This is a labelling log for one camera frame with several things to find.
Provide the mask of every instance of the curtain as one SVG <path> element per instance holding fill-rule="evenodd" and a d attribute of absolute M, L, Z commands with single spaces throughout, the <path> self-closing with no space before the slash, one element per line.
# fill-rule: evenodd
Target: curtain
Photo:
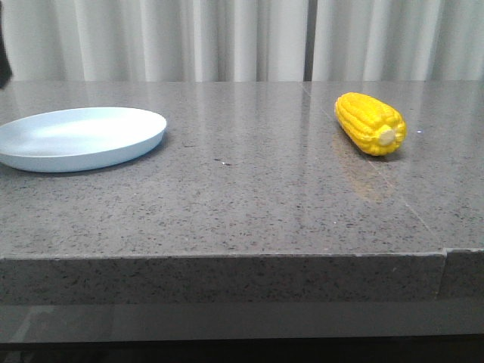
<path fill-rule="evenodd" d="M 16 80 L 484 79 L 484 0 L 3 0 Z"/>

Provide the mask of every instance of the plate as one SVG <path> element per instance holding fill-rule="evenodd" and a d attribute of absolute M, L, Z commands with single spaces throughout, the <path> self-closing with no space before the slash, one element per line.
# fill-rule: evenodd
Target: plate
<path fill-rule="evenodd" d="M 31 172 L 78 172 L 111 166 L 156 147 L 166 120 L 126 107 L 61 110 L 0 126 L 0 162 Z"/>

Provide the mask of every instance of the gray speckled surface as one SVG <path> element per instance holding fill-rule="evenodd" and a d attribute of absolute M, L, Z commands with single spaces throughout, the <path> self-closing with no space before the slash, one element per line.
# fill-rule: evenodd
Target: gray speckled surface
<path fill-rule="evenodd" d="M 332 113 L 349 90 L 404 113 L 400 151 L 348 142 Z M 168 121 L 118 166 L 0 166 L 0 303 L 433 299 L 445 248 L 484 249 L 482 83 L 13 82 L 0 96 L 3 123 L 93 106 Z"/>

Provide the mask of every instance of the table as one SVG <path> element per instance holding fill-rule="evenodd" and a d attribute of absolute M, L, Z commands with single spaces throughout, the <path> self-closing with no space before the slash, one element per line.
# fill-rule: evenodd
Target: table
<path fill-rule="evenodd" d="M 349 141 L 350 91 L 401 111 L 400 150 Z M 168 122 L 117 166 L 0 166 L 0 343 L 484 333 L 482 82 L 12 82 L 0 105 Z"/>

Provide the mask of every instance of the corn cob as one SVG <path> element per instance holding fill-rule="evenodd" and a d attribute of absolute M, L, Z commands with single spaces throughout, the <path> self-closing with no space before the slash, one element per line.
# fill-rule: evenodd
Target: corn cob
<path fill-rule="evenodd" d="M 346 93 L 336 101 L 334 112 L 346 134 L 366 154 L 390 154 L 407 135 L 400 112 L 368 95 Z"/>

